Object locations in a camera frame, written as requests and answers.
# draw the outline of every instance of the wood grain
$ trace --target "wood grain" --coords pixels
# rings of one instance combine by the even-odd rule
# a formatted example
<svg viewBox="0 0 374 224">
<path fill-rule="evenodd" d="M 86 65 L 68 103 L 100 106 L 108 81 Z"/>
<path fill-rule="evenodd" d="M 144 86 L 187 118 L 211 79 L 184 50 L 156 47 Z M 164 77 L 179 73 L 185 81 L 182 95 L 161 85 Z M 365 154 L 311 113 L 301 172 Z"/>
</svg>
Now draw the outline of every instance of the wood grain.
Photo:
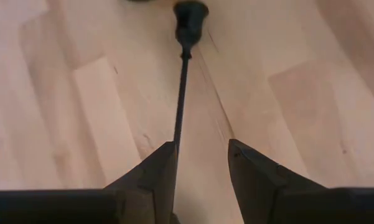
<svg viewBox="0 0 374 224">
<path fill-rule="evenodd" d="M 0 189 L 103 187 L 172 140 L 175 1 L 0 1 Z M 237 138 L 328 187 L 374 187 L 374 0 L 205 0 L 175 194 L 242 223 Z"/>
</svg>

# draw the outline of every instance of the wooden floor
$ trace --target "wooden floor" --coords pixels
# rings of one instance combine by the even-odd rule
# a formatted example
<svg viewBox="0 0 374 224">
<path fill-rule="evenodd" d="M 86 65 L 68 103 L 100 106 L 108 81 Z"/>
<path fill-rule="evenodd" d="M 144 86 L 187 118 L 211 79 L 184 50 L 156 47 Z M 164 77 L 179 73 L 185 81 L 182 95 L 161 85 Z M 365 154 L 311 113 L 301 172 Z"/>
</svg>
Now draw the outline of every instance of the wooden floor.
<svg viewBox="0 0 374 224">
<path fill-rule="evenodd" d="M 241 223 L 237 138 L 328 187 L 374 187 L 374 0 L 205 0 L 175 210 Z M 172 140 L 174 0 L 0 0 L 0 189 L 104 187 Z"/>
</svg>

